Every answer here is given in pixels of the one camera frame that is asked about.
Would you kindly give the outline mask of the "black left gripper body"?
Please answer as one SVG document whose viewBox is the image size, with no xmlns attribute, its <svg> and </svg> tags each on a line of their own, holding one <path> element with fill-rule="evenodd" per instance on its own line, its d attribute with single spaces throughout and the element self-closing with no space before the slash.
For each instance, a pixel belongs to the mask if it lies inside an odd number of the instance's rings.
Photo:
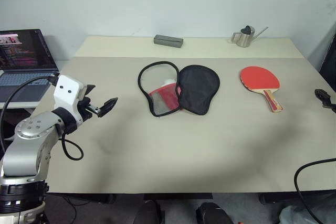
<svg viewBox="0 0 336 224">
<path fill-rule="evenodd" d="M 78 102 L 78 112 L 82 117 L 82 121 L 92 118 L 92 115 L 95 114 L 97 117 L 101 114 L 101 109 L 97 106 L 91 104 L 91 99 L 84 97 L 81 101 Z"/>
</svg>

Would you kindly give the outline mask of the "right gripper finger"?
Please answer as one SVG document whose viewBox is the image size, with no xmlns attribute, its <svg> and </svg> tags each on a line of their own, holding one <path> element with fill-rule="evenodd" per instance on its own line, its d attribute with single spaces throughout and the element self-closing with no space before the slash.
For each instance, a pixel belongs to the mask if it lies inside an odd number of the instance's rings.
<svg viewBox="0 0 336 224">
<path fill-rule="evenodd" d="M 331 109 L 334 113 L 336 113 L 335 104 L 331 102 L 331 97 L 326 91 L 322 89 L 315 89 L 314 94 L 316 98 L 322 102 L 323 108 Z"/>
</svg>

